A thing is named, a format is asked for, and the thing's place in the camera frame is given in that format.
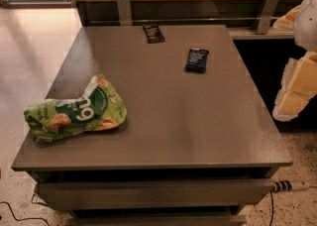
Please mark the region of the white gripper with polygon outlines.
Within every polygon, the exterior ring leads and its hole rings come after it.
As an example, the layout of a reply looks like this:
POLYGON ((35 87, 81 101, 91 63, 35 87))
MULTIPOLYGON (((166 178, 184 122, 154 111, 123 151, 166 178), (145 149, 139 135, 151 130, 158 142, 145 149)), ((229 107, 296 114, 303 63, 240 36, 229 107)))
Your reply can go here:
POLYGON ((308 52, 286 64, 272 116, 287 122, 296 118, 317 95, 317 0, 303 0, 274 23, 275 29, 292 30, 295 43, 308 52))

